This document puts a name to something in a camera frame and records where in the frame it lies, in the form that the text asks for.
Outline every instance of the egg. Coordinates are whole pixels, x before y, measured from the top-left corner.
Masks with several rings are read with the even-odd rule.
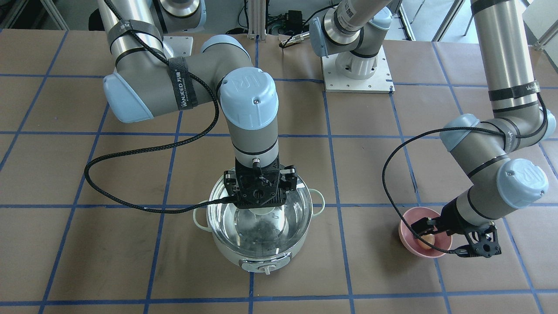
[[[436,241],[435,238],[434,238],[434,235],[424,235],[424,236],[422,236],[422,238],[423,238],[426,242],[428,242],[428,243],[430,243],[430,244],[432,244],[432,245],[434,245],[434,242]],[[429,247],[428,245],[424,244],[421,240],[416,239],[416,241],[418,242],[418,245],[420,245],[421,248],[423,248],[423,249],[425,249],[425,250],[430,250],[430,249],[432,249],[432,248]]]

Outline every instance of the black velcro strap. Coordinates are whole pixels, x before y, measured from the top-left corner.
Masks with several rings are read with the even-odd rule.
[[[192,109],[198,105],[196,91],[188,72],[186,59],[177,56],[169,59],[169,76],[175,92],[176,104],[179,110]]]
[[[491,6],[495,6],[501,2],[508,2],[511,0],[479,0],[473,4],[471,4],[471,11],[473,11],[473,15],[479,13],[480,11],[487,9]]]
[[[108,46],[112,46],[112,43],[127,31],[135,31],[140,33],[146,33],[148,35],[154,36],[163,43],[163,37],[159,30],[153,24],[149,24],[143,21],[137,20],[121,20],[116,25],[114,25],[107,34]]]
[[[537,80],[533,82],[518,85],[514,87],[497,89],[495,91],[488,91],[488,97],[490,101],[501,101],[504,99],[517,99],[527,95],[536,94],[541,91],[541,87]]]

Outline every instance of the metal plate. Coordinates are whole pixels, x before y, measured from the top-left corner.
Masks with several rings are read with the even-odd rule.
[[[194,38],[191,36],[163,36],[163,44],[167,58],[189,56],[192,54]]]
[[[335,68],[336,58],[337,54],[321,58],[326,92],[389,93],[395,91],[383,47],[378,52],[376,73],[366,80],[354,80],[338,73]]]

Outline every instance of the pot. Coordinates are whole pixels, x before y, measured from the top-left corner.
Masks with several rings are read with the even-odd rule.
[[[312,211],[310,192],[322,200],[321,210]],[[210,200],[228,196],[221,177]],[[281,207],[240,210],[232,203],[213,204],[207,207],[208,227],[196,220],[196,226],[213,234],[219,251],[233,264],[252,273],[266,273],[287,265],[300,251],[306,239],[312,217],[323,212],[324,196],[310,189],[299,177],[296,190],[288,192],[287,201]]]

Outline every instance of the light blue cap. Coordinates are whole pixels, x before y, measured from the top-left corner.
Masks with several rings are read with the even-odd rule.
[[[312,44],[312,49],[317,56],[327,56],[328,47],[325,43],[325,35],[323,28],[321,27],[321,22],[318,17],[314,17],[310,20],[309,24],[310,31],[310,43]]]
[[[546,117],[548,121],[548,126],[546,127],[545,135],[542,137],[541,141],[548,139],[554,131],[556,130],[556,117],[550,112],[550,110],[546,110]]]
[[[474,115],[467,113],[464,115],[459,116],[458,118],[452,120],[450,123],[446,124],[446,127],[475,127],[477,124],[480,123],[480,120],[477,119]],[[440,133],[440,138],[442,139],[442,143],[446,146],[448,151],[452,151],[463,139],[470,133],[471,131],[463,130],[463,131],[444,131]]]
[[[384,7],[380,12],[376,13],[368,23],[381,30],[387,31],[389,30],[392,20],[393,15],[391,14],[391,10],[388,7]]]
[[[153,114],[138,94],[116,70],[103,79],[108,103],[116,118],[124,123],[153,119]]]
[[[496,186],[506,204],[520,209],[546,194],[549,180],[545,172],[529,160],[514,159],[500,167]]]
[[[227,74],[220,94],[225,117],[241,129],[262,129],[277,116],[279,98],[275,82],[258,68],[249,66]]]
[[[229,35],[215,35],[215,36],[211,37],[206,42],[204,42],[204,44],[201,46],[200,52],[203,53],[207,48],[209,48],[213,45],[216,45],[216,44],[230,44],[230,45],[239,47],[240,49],[244,50],[244,52],[246,53],[248,58],[250,58],[250,55],[248,54],[246,49],[244,49],[244,47],[240,44],[240,42],[238,42],[238,40],[230,37]]]

